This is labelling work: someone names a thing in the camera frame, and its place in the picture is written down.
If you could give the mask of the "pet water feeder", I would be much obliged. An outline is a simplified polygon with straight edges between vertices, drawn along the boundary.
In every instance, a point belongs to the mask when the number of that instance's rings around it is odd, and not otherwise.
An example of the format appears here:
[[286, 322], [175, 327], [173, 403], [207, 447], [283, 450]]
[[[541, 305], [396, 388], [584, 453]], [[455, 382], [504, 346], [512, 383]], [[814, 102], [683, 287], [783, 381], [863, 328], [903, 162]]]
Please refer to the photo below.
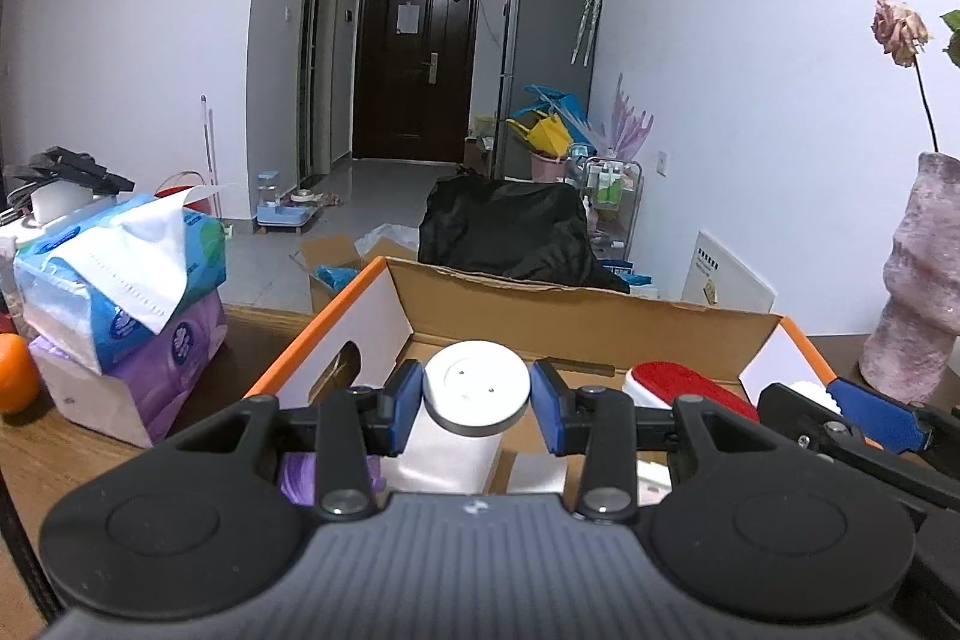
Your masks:
[[320, 204], [309, 191], [298, 197], [294, 191], [280, 191], [280, 172], [265, 170], [257, 175], [257, 204], [254, 223], [257, 230], [291, 229], [301, 234], [320, 213]]

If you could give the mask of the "blue tissue pack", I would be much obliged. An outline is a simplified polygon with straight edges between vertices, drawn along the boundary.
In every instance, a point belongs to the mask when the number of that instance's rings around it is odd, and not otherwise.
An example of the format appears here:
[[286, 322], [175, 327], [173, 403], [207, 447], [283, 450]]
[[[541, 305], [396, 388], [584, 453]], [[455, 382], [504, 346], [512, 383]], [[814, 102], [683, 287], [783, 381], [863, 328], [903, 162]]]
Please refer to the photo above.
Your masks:
[[20, 248], [26, 321], [86, 369], [114, 369], [226, 281], [223, 224], [194, 208], [217, 191], [139, 193]]

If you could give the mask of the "small cardboard box on floor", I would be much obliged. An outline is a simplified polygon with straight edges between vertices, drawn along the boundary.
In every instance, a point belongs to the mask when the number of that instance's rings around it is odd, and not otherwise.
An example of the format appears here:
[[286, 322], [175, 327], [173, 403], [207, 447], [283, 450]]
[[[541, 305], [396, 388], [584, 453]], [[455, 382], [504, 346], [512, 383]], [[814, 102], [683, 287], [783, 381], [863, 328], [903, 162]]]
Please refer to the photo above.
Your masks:
[[314, 314], [320, 314], [366, 266], [379, 257], [415, 260], [416, 252], [391, 239], [379, 239], [366, 252], [358, 252], [355, 242], [337, 234], [304, 239], [291, 257], [308, 275], [309, 298]]

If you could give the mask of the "white round cap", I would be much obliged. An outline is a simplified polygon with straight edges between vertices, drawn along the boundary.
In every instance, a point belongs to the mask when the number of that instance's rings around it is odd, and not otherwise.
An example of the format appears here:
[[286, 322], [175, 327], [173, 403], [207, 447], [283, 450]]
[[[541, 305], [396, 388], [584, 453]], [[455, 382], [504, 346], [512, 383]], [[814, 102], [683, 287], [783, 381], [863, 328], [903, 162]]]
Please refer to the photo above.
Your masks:
[[425, 365], [423, 403], [455, 435], [503, 434], [523, 417], [529, 398], [527, 364], [498, 342], [456, 342]]

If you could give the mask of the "purple tissue pack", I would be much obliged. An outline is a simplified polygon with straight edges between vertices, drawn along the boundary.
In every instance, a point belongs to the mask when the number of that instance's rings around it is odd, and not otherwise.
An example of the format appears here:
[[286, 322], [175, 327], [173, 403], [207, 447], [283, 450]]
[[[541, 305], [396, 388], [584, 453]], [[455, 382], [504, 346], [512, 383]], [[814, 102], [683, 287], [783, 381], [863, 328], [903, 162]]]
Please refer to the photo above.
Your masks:
[[226, 333], [220, 294], [213, 291], [107, 374], [94, 374], [43, 336], [29, 351], [65, 419], [149, 448], [167, 436]]

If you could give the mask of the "pink textured vase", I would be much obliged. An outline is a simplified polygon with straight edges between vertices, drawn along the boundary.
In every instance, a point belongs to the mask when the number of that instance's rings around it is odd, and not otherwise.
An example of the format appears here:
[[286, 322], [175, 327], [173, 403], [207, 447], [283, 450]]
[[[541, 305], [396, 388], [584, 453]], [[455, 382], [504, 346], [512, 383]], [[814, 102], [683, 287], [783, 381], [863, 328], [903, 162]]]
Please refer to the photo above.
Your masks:
[[884, 266], [889, 300], [864, 342], [859, 370], [884, 395], [923, 403], [958, 338], [958, 161], [924, 152]]

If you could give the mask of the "dark entrance door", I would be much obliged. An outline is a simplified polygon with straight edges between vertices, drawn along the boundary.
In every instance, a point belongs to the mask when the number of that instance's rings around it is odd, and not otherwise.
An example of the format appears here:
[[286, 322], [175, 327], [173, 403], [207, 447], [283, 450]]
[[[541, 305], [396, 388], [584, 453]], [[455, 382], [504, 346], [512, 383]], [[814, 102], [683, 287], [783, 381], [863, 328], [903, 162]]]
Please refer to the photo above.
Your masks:
[[480, 0], [361, 0], [353, 156], [457, 164], [469, 133]]

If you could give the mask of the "red cardboard box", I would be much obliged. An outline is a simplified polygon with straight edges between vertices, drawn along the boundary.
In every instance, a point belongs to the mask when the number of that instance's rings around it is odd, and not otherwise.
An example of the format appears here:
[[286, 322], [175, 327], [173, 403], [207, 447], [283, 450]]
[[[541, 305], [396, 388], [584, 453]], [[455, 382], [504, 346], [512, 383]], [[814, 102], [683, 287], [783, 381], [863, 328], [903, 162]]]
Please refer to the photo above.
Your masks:
[[358, 351], [358, 385], [381, 386], [402, 360], [428, 362], [449, 344], [476, 339], [526, 362], [553, 360], [571, 386], [620, 388], [626, 372], [646, 362], [685, 365], [747, 399], [771, 381], [830, 383], [836, 375], [793, 320], [779, 315], [375, 259], [252, 390], [301, 408], [331, 391], [325, 370], [345, 346]]

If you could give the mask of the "black bag on chair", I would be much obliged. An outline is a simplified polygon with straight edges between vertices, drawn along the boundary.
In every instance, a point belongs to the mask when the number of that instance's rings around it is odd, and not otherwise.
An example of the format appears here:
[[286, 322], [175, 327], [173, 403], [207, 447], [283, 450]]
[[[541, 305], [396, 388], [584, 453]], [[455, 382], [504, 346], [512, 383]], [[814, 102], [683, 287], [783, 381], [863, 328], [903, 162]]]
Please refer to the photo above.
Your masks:
[[573, 187], [494, 181], [466, 169], [430, 191], [418, 261], [514, 281], [630, 291], [592, 250]]

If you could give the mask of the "metal trolley rack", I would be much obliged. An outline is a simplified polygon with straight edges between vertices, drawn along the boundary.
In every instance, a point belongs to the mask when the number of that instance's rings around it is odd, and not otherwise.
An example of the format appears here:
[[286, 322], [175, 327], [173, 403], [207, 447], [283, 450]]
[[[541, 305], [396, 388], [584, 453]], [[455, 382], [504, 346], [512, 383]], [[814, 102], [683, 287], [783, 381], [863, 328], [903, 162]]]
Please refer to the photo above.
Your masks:
[[597, 257], [626, 262], [643, 196], [640, 164], [583, 156], [576, 148], [566, 161], [565, 182], [578, 190]]

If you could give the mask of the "orange fruit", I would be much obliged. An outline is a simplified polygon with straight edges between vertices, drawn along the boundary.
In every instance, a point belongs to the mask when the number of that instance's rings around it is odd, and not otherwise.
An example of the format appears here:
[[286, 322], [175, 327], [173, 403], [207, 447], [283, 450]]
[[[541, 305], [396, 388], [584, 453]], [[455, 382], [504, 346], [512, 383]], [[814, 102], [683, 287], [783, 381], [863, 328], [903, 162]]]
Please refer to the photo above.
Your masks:
[[16, 333], [0, 335], [0, 413], [20, 414], [41, 393], [41, 379], [29, 342]]

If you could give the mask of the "grey refrigerator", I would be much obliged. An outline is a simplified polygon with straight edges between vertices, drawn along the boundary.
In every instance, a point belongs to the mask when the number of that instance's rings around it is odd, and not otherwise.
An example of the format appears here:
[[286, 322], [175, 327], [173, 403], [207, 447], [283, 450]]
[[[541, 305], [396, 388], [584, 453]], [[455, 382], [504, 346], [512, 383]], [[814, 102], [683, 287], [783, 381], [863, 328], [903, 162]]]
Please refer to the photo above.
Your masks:
[[506, 0], [500, 97], [496, 109], [493, 175], [530, 179], [530, 152], [506, 125], [514, 119], [530, 125], [534, 115], [521, 110], [539, 101], [529, 86], [574, 94], [589, 104], [592, 67], [583, 65], [589, 23], [581, 23], [587, 0]]

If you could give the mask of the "white board against wall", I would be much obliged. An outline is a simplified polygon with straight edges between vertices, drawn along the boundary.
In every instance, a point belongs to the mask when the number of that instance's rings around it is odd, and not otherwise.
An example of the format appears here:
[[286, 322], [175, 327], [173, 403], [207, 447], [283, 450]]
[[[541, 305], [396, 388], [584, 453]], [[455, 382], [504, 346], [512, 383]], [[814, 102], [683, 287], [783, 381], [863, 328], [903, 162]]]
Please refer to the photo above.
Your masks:
[[770, 314], [776, 294], [724, 245], [698, 232], [680, 300], [704, 307]]

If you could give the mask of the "red white lint brush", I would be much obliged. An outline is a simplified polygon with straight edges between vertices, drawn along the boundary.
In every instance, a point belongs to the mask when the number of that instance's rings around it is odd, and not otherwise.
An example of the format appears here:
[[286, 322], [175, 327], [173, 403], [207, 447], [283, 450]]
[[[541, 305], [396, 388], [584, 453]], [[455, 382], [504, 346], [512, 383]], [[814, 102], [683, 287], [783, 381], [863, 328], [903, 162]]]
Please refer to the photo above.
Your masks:
[[675, 362], [643, 362], [625, 374], [622, 392], [633, 399], [638, 408], [669, 409], [681, 396], [701, 396], [758, 422], [757, 409], [740, 396], [729, 392], [695, 370]]

